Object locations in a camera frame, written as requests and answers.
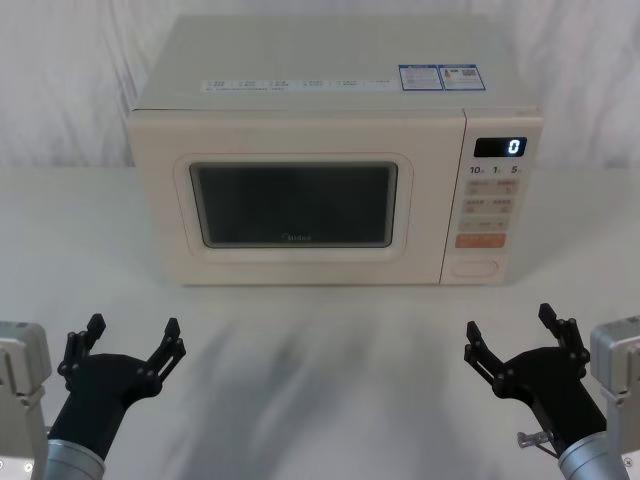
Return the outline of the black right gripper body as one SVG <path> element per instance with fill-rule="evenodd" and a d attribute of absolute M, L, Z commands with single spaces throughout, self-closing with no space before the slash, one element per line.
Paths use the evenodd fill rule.
<path fill-rule="evenodd" d="M 503 364 L 499 396 L 523 402 L 533 412 L 552 448 L 566 450 L 606 430 L 606 420 L 582 383 L 590 354 L 586 349 L 538 348 Z"/>

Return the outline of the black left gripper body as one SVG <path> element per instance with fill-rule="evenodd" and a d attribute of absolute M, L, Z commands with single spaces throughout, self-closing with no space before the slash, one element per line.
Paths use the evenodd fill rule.
<path fill-rule="evenodd" d="M 127 410 L 161 391 L 161 376 L 147 362 L 127 355 L 64 360 L 58 373 L 68 396 L 48 438 L 79 445 L 100 458 L 108 455 Z"/>

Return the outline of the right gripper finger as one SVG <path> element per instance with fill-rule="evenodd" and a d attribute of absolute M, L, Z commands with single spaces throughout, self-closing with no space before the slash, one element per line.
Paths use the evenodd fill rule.
<path fill-rule="evenodd" d="M 517 399 L 515 370 L 490 351 L 474 321 L 467 323 L 466 338 L 464 361 L 491 386 L 498 398 Z"/>
<path fill-rule="evenodd" d="M 538 318 L 557 340 L 559 348 L 568 358 L 577 375 L 585 376 L 590 353 L 584 346 L 576 319 L 558 318 L 555 310 L 548 303 L 542 303 L 539 306 Z"/>

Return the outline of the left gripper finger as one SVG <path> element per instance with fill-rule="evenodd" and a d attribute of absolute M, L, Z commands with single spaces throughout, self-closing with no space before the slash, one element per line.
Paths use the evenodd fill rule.
<path fill-rule="evenodd" d="M 160 345 L 139 370 L 143 394 L 158 395 L 164 381 L 185 355 L 186 348 L 178 319 L 170 318 Z"/>
<path fill-rule="evenodd" d="M 95 313 L 91 316 L 85 330 L 70 332 L 67 335 L 63 360 L 57 368 L 57 373 L 61 376 L 70 376 L 72 372 L 77 370 L 84 359 L 88 357 L 105 329 L 106 323 L 103 315 Z"/>

